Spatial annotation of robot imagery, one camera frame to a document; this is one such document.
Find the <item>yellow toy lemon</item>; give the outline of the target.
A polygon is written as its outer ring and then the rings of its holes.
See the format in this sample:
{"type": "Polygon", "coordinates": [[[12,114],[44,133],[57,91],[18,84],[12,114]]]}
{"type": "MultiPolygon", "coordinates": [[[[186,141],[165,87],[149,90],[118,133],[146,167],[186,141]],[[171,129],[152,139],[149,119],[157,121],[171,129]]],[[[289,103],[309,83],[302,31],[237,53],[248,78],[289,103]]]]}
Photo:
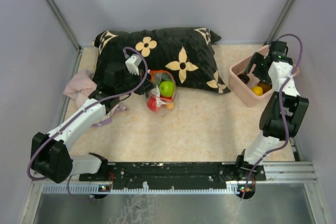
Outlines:
{"type": "Polygon", "coordinates": [[[255,86],[255,87],[251,88],[251,91],[257,96],[261,96],[261,95],[264,94],[264,91],[263,91],[262,87],[260,87],[260,86],[255,86]]]}

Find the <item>red toy apple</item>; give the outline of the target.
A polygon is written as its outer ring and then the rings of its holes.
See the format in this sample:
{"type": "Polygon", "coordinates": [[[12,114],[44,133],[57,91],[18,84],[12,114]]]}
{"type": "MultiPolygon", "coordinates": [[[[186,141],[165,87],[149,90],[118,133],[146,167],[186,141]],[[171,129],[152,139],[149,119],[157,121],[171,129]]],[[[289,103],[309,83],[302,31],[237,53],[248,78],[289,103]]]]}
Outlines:
{"type": "Polygon", "coordinates": [[[147,101],[147,107],[153,111],[153,112],[157,112],[158,110],[158,106],[157,106],[157,101],[156,101],[156,97],[150,97],[147,101]]]}

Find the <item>clear zip bag orange zipper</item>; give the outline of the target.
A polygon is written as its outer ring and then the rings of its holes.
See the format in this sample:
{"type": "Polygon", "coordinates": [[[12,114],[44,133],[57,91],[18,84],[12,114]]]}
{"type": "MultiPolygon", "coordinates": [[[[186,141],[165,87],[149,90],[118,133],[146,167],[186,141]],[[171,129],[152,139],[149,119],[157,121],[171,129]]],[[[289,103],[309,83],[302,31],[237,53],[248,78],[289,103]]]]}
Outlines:
{"type": "Polygon", "coordinates": [[[176,83],[172,74],[165,70],[149,70],[150,90],[145,93],[148,109],[161,116],[175,107],[176,83]]]}

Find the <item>light green toy fruit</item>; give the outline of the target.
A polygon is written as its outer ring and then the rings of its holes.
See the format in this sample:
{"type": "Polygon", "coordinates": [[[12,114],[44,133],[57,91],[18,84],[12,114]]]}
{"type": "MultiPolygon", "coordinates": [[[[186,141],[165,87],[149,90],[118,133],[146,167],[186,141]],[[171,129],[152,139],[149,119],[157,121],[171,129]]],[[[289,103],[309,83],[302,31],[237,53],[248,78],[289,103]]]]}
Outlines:
{"type": "Polygon", "coordinates": [[[172,97],[174,93],[174,83],[164,80],[159,84],[160,95],[164,97],[172,97]]]}

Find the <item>red yellow toy mango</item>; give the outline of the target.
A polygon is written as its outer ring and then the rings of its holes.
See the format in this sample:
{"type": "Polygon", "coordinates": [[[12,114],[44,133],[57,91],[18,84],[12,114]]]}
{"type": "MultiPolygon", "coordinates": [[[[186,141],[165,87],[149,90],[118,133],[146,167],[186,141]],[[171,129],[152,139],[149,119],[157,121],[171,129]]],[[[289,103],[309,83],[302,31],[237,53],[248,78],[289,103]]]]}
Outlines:
{"type": "Polygon", "coordinates": [[[168,110],[172,110],[174,108],[174,98],[173,97],[161,97],[161,100],[164,102],[164,105],[168,110]]]}

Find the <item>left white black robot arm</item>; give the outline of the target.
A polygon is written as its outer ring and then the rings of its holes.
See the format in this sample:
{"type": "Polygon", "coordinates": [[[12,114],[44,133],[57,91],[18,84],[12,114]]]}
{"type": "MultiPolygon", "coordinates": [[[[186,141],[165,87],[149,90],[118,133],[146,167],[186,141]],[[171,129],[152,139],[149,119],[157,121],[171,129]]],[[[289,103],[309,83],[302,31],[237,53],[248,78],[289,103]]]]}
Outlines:
{"type": "Polygon", "coordinates": [[[95,153],[72,156],[77,140],[120,102],[122,96],[145,94],[149,80],[148,64],[140,68],[133,63],[108,65],[103,81],[94,88],[82,106],[62,124],[48,133],[38,132],[32,139],[26,172],[31,180],[45,178],[62,183],[74,175],[89,174],[98,180],[108,177],[109,167],[95,153]]]}

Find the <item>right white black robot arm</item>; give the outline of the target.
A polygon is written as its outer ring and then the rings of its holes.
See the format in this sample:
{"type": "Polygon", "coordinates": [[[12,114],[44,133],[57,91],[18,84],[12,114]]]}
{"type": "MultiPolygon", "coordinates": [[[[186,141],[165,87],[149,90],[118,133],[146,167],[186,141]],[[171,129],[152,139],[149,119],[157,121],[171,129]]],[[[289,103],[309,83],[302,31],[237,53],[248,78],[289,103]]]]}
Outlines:
{"type": "Polygon", "coordinates": [[[297,66],[287,56],[286,42],[273,41],[268,49],[266,56],[255,52],[243,73],[243,77],[251,73],[271,86],[273,93],[261,114],[259,134],[252,145],[237,156],[234,172],[242,180],[250,180],[260,173],[263,159],[283,149],[290,138],[296,136],[309,106],[309,100],[296,89],[293,75],[297,66]]]}

